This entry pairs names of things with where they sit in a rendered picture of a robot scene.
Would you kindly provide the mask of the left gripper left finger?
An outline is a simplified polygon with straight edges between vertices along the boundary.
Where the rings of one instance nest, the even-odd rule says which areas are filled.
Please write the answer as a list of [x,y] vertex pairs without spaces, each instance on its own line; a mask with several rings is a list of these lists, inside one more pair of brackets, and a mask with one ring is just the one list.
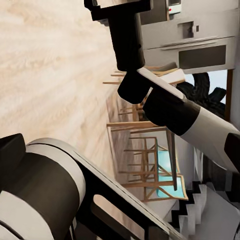
[[0,193],[26,152],[22,133],[0,138]]

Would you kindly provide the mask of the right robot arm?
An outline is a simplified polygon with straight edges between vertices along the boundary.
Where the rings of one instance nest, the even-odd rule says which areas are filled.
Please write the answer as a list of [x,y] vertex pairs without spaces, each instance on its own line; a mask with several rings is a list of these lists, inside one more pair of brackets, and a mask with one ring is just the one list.
[[219,166],[239,172],[224,147],[228,134],[240,135],[240,131],[230,122],[186,99],[177,88],[144,68],[140,13],[152,10],[153,0],[103,8],[97,0],[84,0],[84,7],[91,11],[92,21],[99,21],[110,29],[118,72],[125,72],[117,90],[120,97],[138,105],[146,98],[141,109],[150,122],[157,127],[168,127]]

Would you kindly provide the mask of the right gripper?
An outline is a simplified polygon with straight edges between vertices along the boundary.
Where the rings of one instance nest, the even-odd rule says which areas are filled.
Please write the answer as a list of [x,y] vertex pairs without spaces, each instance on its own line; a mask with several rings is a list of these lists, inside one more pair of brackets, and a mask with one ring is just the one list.
[[153,0],[137,0],[103,8],[97,0],[84,0],[84,7],[91,11],[92,21],[108,19],[114,51],[130,51],[143,46],[140,13],[152,10]]

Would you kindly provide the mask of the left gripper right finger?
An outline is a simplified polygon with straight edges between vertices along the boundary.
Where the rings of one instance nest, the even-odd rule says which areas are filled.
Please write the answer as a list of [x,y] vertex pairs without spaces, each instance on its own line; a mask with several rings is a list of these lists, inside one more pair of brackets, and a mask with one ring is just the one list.
[[240,173],[240,134],[230,132],[227,135],[224,151]]

